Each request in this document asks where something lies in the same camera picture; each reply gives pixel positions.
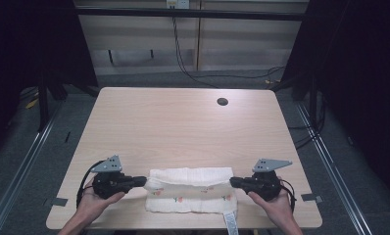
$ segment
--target gray floor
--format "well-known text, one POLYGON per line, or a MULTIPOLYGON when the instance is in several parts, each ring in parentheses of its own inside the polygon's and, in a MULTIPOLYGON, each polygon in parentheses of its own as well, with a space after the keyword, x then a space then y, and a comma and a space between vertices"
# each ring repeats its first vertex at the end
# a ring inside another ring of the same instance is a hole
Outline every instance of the gray floor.
MULTIPOLYGON (((270 77, 280 78, 282 70, 270 77)), ((265 70, 203 71, 193 74, 227 74, 256 76, 266 74, 265 70)), ((137 74, 101 74, 100 86, 145 86, 145 87, 202 87, 212 88, 194 81, 182 72, 156 72, 137 74)), ((267 89, 268 77, 205 77, 197 78, 218 88, 267 89)), ((47 199, 56 197, 59 186, 70 164, 76 145, 86 125, 95 98, 68 86, 69 96, 58 112, 53 128, 43 145, 32 170, 23 184, 18 198, 10 210, 0 234, 56 234, 46 228, 45 221, 50 207, 44 205, 47 199)), ((297 109, 297 102, 290 97, 290 90, 276 93, 288 126, 304 125, 297 109)), ((24 155, 34 140, 39 124, 38 106, 25 109, 28 100, 22 100, 18 113, 13 118, 6 141, 0 148, 0 199, 7 185, 13 180, 24 155)), ((57 102, 50 100, 51 110, 57 102)), ((306 129, 291 129, 294 142, 300 145, 308 135, 306 129)), ((373 234, 390 234, 390 193, 367 166, 364 156, 357 147, 348 142, 348 135, 341 124, 327 108, 325 126, 321 133, 332 159, 340 169, 357 204, 361 207, 373 234)), ((317 229, 305 230, 305 234, 358 234, 327 171, 320 160, 313 143, 298 150, 311 188, 323 198, 318 204, 323 225, 317 229)), ((112 234, 113 231, 92 231, 90 234, 112 234)), ((280 234, 276 229, 263 230, 262 234, 280 234)))

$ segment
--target table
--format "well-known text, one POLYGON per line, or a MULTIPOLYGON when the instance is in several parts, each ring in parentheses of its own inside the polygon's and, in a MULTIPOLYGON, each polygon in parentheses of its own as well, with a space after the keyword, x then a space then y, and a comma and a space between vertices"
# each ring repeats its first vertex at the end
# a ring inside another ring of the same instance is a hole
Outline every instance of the table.
MULTIPOLYGON (((295 217, 303 228, 321 226, 312 193, 275 95, 267 90, 103 88, 83 131, 47 226, 60 229, 75 212, 75 195, 86 171, 119 155, 123 172, 148 176, 152 168, 231 166, 252 175, 257 159, 292 161, 276 173, 296 191, 295 217), (225 98, 228 104, 218 104, 225 98)), ((265 211, 237 189, 240 229, 274 227, 265 211)), ((108 229, 224 229, 222 214, 145 211, 146 190, 134 188, 90 225, 108 229)))

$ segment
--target tape piece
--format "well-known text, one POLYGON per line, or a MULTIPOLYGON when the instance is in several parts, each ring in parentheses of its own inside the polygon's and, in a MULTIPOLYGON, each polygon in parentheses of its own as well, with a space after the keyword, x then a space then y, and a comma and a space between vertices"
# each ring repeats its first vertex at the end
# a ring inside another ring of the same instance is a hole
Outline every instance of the tape piece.
POLYGON ((46 199, 43 203, 43 206, 52 207, 52 206, 59 206, 64 207, 67 204, 68 199, 62 199, 62 198, 53 198, 53 199, 46 199))
POLYGON ((302 194, 302 200, 304 202, 308 202, 308 201, 315 201, 317 204, 323 202, 323 198, 322 196, 316 196, 314 194, 302 194))
POLYGON ((237 220, 235 219, 235 212, 228 212, 223 215, 225 220, 226 229, 228 230, 228 235, 238 235, 238 226, 237 220))

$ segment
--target wall socket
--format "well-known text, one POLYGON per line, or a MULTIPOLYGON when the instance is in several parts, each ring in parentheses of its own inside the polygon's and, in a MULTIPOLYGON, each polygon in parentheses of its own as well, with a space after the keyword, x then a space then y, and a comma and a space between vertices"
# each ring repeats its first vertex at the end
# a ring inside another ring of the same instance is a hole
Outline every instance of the wall socket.
POLYGON ((189 9, 189 0, 167 0, 168 9, 189 9))

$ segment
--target person's right hand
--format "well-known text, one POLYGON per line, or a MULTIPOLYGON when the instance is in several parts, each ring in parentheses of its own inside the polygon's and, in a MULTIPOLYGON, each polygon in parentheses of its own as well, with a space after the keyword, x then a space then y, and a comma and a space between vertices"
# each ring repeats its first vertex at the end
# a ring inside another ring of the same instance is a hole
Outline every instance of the person's right hand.
POLYGON ((303 234, 293 217, 286 190, 281 189, 278 196, 268 202, 252 191, 248 193, 248 196, 266 211, 271 222, 279 227, 285 234, 303 234))

